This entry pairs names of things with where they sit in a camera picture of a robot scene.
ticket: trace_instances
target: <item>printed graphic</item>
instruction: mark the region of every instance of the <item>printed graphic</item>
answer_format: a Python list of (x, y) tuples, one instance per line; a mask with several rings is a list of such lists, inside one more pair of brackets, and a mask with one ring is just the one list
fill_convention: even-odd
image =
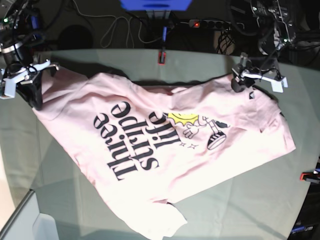
[[(228, 128), (228, 125), (222, 122), (215, 121), (214, 119), (209, 119), (205, 116), (199, 116), (197, 114), (177, 114), (169, 113), (168, 118), (173, 119), (174, 123), (182, 123), (187, 129), (183, 131), (184, 136), (187, 139), (192, 139), (199, 131), (207, 126), (209, 126), (213, 132), (210, 136), (207, 144), (207, 149), (213, 150), (220, 146), (227, 138), (227, 136), (218, 129), (219, 128)], [(195, 145), (192, 145), (188, 148), (195, 149)]]

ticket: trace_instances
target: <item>cartoon sun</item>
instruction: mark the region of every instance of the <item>cartoon sun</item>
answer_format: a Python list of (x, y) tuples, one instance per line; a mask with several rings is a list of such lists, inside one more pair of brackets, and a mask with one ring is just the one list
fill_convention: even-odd
[(195, 124), (198, 120), (198, 114), (178, 114), (178, 113), (168, 113), (168, 118), (173, 119), (174, 123), (182, 123), (182, 125), (186, 125), (187, 123)]

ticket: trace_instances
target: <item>t-shirt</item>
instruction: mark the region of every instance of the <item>t-shirt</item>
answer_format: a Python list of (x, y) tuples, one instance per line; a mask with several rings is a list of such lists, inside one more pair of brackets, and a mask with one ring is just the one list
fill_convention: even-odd
[(185, 198), (290, 153), (276, 101), (231, 75), (190, 87), (142, 87), (125, 77), (44, 73), (34, 110), (109, 208), (151, 240), (186, 224)]

